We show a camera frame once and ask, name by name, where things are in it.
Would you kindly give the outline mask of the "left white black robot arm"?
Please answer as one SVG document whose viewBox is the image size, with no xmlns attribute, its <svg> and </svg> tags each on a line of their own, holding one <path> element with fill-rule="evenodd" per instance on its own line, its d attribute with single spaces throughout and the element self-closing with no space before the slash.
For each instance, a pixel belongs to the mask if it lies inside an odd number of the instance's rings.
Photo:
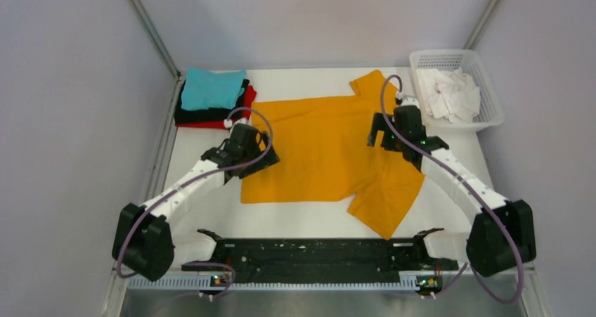
<svg viewBox="0 0 596 317">
<path fill-rule="evenodd" d="M 175 232 L 193 210 L 192 196 L 204 196 L 280 161 L 273 148 L 273 130 L 261 131 L 237 122 L 228 138 L 206 150 L 200 159 L 169 188 L 140 205 L 127 204 L 119 213 L 112 246 L 117 274 L 125 266 L 133 274 L 156 281 L 170 268 L 199 261 L 209 270 L 221 268 L 225 251 L 204 231 Z"/>
</svg>

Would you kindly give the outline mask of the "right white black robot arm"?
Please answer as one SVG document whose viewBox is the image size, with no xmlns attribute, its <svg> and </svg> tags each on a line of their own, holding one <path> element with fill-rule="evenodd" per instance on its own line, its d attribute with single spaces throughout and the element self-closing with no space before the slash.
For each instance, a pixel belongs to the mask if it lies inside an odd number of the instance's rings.
<svg viewBox="0 0 596 317">
<path fill-rule="evenodd" d="M 394 108 L 388 116 L 376 112 L 368 136 L 375 146 L 398 152 L 406 162 L 432 180 L 468 218 L 467 233 L 433 228 L 418 233 L 412 250 L 414 264 L 431 269 L 440 259 L 467 262 L 481 276 L 493 276 L 537 255 L 533 211 L 523 200 L 512 201 L 495 192 L 457 160 L 447 142 L 428 136 L 419 107 Z"/>
</svg>

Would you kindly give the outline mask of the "orange t shirt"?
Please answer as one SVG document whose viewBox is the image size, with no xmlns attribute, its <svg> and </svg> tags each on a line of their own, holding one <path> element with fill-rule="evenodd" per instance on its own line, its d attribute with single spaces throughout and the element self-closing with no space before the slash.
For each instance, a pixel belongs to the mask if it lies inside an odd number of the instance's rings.
<svg viewBox="0 0 596 317">
<path fill-rule="evenodd" d="M 349 84 L 350 96 L 260 102 L 253 125 L 272 129 L 280 160 L 243 179 L 240 200 L 337 202 L 384 239 L 416 200 L 424 176 L 399 152 L 370 147 L 376 113 L 395 107 L 396 87 L 374 70 Z"/>
</svg>

